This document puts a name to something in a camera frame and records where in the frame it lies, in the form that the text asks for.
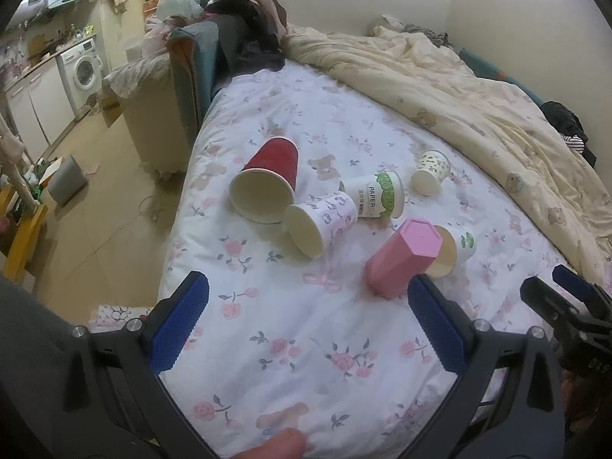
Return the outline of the person's hand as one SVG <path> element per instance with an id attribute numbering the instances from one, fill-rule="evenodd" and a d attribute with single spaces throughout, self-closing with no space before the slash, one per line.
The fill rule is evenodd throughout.
<path id="1" fill-rule="evenodd" d="M 287 428 L 261 446 L 243 451 L 232 459 L 301 459 L 305 454 L 306 444 L 304 433 Z"/>

